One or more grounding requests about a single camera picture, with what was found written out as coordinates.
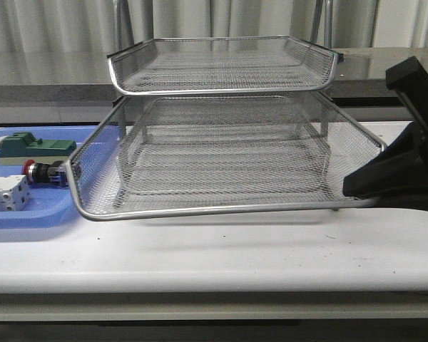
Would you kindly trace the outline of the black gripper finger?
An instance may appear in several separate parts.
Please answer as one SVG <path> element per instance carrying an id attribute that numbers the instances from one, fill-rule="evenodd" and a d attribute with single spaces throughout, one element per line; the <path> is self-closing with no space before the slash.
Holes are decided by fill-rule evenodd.
<path id="1" fill-rule="evenodd" d="M 395 197 L 424 189 L 424 163 L 420 156 L 421 130 L 416 122 L 378 156 L 344 178 L 342 193 L 357 198 Z"/>

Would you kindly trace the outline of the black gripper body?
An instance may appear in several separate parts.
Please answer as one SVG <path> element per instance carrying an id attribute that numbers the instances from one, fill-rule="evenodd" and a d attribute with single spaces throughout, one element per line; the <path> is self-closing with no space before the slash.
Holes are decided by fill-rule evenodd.
<path id="1" fill-rule="evenodd" d="M 406 142 L 409 151 L 398 167 L 399 184 L 389 191 L 385 205 L 428 211 L 428 72 L 417 57 L 409 57 L 386 70 L 386 86 L 407 107 L 413 122 L 392 144 Z"/>

